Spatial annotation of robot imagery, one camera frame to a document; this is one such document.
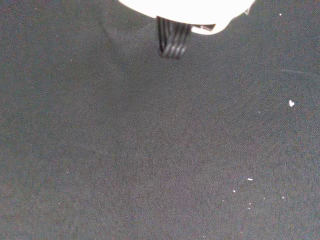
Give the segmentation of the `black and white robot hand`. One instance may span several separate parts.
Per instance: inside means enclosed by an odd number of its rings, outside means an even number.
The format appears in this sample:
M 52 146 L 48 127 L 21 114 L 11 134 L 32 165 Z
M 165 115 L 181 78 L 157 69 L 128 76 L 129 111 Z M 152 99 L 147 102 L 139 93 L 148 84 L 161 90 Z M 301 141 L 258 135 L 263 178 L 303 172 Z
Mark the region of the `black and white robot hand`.
M 242 14 L 255 0 L 121 0 L 124 6 L 156 19 L 159 54 L 180 59 L 191 33 L 214 35 Z

